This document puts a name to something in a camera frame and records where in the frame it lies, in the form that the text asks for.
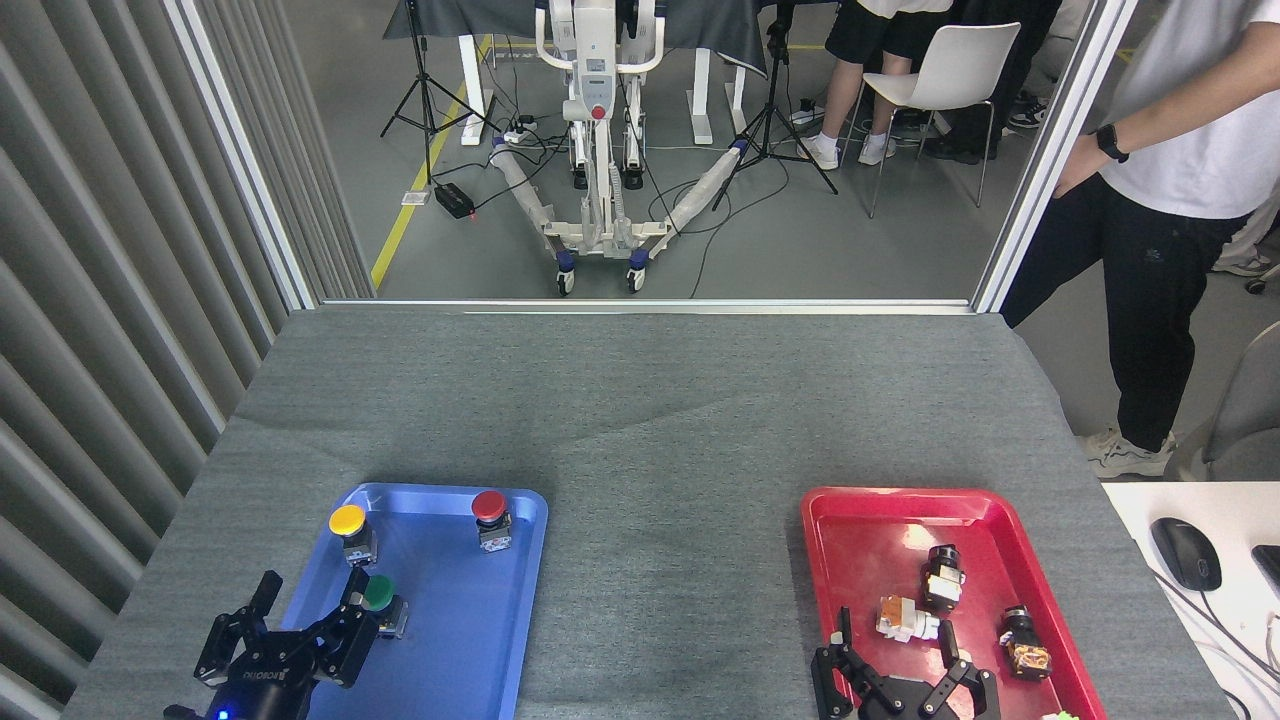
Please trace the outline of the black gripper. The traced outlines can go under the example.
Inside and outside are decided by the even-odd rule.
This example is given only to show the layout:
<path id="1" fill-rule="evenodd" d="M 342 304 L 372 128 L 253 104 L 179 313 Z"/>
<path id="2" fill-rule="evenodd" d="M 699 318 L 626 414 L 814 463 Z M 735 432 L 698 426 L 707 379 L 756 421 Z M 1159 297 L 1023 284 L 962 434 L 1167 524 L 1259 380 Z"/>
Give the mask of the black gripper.
<path id="1" fill-rule="evenodd" d="M 815 650 L 812 679 L 819 719 L 960 719 L 948 705 L 957 687 L 972 698 L 974 719 L 1001 719 L 998 687 L 991 670 L 963 659 L 950 620 L 941 620 L 938 643 L 946 674 L 934 684 L 896 676 L 883 678 L 851 644 L 849 606 L 837 616 L 837 630 Z"/>
<path id="2" fill-rule="evenodd" d="M 283 578 L 265 571 L 250 602 L 215 616 L 195 665 L 193 678 L 214 687 L 205 715 L 180 705 L 164 708 L 165 719 L 305 719 L 317 682 L 351 688 L 378 638 L 381 611 L 369 607 L 370 575 L 352 568 L 340 602 L 306 628 L 293 648 L 236 657 L 241 644 L 255 648 L 268 634 L 269 615 Z"/>

